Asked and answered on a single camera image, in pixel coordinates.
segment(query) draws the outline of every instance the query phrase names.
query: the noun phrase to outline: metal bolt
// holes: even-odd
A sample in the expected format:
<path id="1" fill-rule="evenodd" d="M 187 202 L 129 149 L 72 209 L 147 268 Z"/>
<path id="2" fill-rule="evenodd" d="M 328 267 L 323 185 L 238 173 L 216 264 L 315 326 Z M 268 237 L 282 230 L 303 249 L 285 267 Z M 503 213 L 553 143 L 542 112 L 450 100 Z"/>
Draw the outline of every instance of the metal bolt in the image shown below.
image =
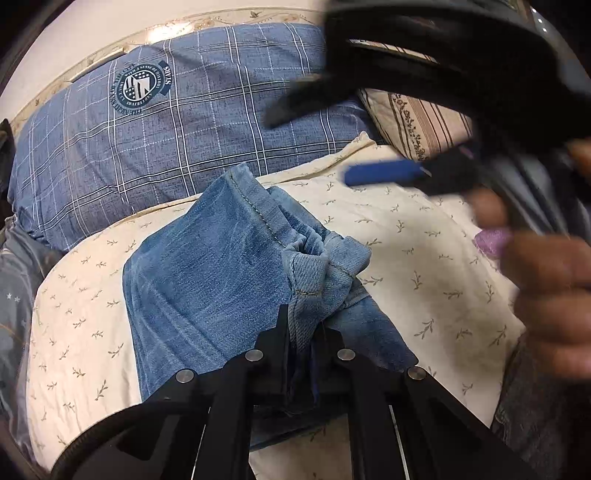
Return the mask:
<path id="1" fill-rule="evenodd" d="M 427 371 L 421 367 L 411 367 L 408 369 L 408 376 L 413 380 L 424 380 L 427 377 Z"/>
<path id="2" fill-rule="evenodd" d="M 355 358 L 355 352 L 350 348 L 342 348 L 338 352 L 336 352 L 336 356 L 338 356 L 341 360 L 348 362 Z"/>
<path id="3" fill-rule="evenodd" d="M 260 350 L 254 348 L 253 350 L 249 350 L 248 352 L 246 352 L 244 356 L 249 362 L 258 362 L 260 359 L 263 358 L 264 355 Z"/>
<path id="4" fill-rule="evenodd" d="M 177 372 L 176 379 L 178 383 L 189 383 L 193 378 L 195 378 L 195 374 L 193 370 L 185 369 Z"/>

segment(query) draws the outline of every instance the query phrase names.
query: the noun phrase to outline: jeans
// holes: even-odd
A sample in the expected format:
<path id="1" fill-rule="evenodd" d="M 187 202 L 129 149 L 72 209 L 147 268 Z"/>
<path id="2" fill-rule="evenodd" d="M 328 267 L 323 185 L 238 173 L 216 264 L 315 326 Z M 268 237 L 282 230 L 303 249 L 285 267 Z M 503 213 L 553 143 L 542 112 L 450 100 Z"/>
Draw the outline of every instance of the jeans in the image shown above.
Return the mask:
<path id="1" fill-rule="evenodd" d="M 381 367 L 414 365 L 356 279 L 370 255 L 283 190 L 265 190 L 245 164 L 230 169 L 125 264 L 142 399 L 179 369 L 208 372 L 251 349 L 259 332 L 275 326 L 281 304 L 289 305 L 290 348 L 301 368 L 322 321 Z"/>

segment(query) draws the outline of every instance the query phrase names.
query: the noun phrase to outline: black plastic part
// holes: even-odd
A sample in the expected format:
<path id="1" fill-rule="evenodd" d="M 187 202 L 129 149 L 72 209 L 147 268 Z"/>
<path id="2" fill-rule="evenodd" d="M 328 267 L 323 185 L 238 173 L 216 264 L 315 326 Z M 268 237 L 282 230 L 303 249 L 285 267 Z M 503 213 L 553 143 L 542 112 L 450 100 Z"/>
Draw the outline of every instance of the black plastic part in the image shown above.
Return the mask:
<path id="1" fill-rule="evenodd" d="M 332 0 L 324 34 L 324 71 L 272 106 L 268 125 L 362 87 L 463 112 L 474 121 L 479 146 L 473 163 L 458 150 L 441 154 L 432 159 L 430 179 L 406 186 L 441 195 L 485 184 L 505 201 L 512 228 L 591 244 L 589 195 L 577 195 L 563 150 L 572 138 L 591 137 L 591 92 L 570 87 L 585 82 L 573 73 L 561 77 L 551 45 L 516 12 L 498 2 Z"/>
<path id="2" fill-rule="evenodd" d="M 64 451 L 52 479 L 253 480 L 248 452 L 254 406 L 285 407 L 286 325 L 282 306 L 277 327 L 261 332 L 256 343 L 262 360 L 249 362 L 242 353 L 188 383 L 173 376 L 144 404 L 99 422 Z M 405 469 L 412 480 L 536 478 L 429 374 L 412 380 L 360 354 L 343 361 L 337 355 L 343 347 L 339 332 L 319 325 L 310 378 L 319 408 L 348 413 L 355 480 L 403 480 Z M 153 421 L 167 411 L 171 416 L 163 423 Z M 179 418 L 185 411 L 191 415 Z M 132 428 L 131 418 L 137 423 Z"/>

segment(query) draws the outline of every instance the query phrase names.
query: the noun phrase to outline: stitching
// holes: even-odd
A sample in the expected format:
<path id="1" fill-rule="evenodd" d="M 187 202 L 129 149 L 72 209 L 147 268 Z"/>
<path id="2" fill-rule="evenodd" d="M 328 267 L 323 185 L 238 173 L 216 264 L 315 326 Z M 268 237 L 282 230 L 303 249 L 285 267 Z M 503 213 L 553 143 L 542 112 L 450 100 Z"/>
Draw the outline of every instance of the stitching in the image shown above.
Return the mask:
<path id="1" fill-rule="evenodd" d="M 295 289 L 294 291 L 300 295 L 305 295 L 305 296 L 310 296 L 310 297 L 313 297 L 314 295 L 320 295 L 322 293 L 322 289 L 316 290 L 316 291 L 309 291 L 309 292 L 303 291 L 303 290 L 298 290 L 298 289 Z"/>
<path id="2" fill-rule="evenodd" d="M 331 267 L 335 267 L 337 270 L 341 270 L 341 272 L 343 272 L 344 274 L 346 274 L 346 275 L 347 275 L 349 278 L 352 278 L 353 280 L 355 280 L 355 276 L 354 276 L 354 275 L 351 275 L 351 274 L 350 274 L 348 271 L 346 271 L 346 270 L 345 270 L 343 267 L 340 267 L 340 266 L 338 266 L 338 265 L 335 265 L 335 264 L 334 264 L 334 263 L 332 263 L 332 262 L 329 262 L 329 265 L 330 265 Z"/>
<path id="3" fill-rule="evenodd" d="M 232 172 L 229 173 L 230 175 L 230 180 L 232 181 L 232 183 L 234 184 L 234 186 L 236 187 L 236 189 L 238 190 L 238 193 L 240 194 L 240 196 L 246 200 L 247 204 L 250 205 L 252 207 L 252 209 L 259 214 L 259 217 L 261 217 L 261 220 L 263 221 L 263 223 L 265 224 L 265 226 L 268 228 L 268 230 L 270 231 L 271 235 L 273 236 L 273 238 L 275 239 L 275 241 L 280 244 L 283 248 L 287 248 L 287 245 L 284 245 L 281 240 L 279 240 L 277 238 L 277 234 L 275 234 L 275 232 L 271 229 L 271 226 L 267 223 L 267 221 L 265 220 L 265 217 L 263 217 L 262 213 L 258 211 L 258 209 L 251 203 L 251 201 L 249 199 L 247 199 L 245 197 L 245 195 L 242 193 L 242 190 L 240 189 L 240 187 L 238 186 L 238 183 L 236 183 L 236 180 L 234 180 L 234 175 L 232 175 Z"/>

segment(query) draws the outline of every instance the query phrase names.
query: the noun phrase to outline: white bedsheet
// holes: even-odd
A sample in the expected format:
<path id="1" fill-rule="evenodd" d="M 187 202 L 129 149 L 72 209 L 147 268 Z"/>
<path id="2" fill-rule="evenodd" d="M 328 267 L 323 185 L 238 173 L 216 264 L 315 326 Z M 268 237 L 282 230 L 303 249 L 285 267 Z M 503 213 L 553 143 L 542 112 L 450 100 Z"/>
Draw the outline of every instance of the white bedsheet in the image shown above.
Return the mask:
<path id="1" fill-rule="evenodd" d="M 457 196 L 428 199 L 396 185 L 350 189 L 344 164 L 395 157 L 365 134 L 342 152 L 261 177 L 280 184 L 329 229 L 372 248 L 359 276 L 428 369 L 489 425 L 505 360 L 522 325 L 512 284 L 474 247 L 479 231 Z M 140 402 L 122 291 L 127 259 L 197 197 L 128 217 L 81 242 L 51 271 L 35 301 L 27 409 L 39 463 L 50 469 L 93 423 Z M 251 454 L 260 479 L 350 477 L 344 419 Z"/>

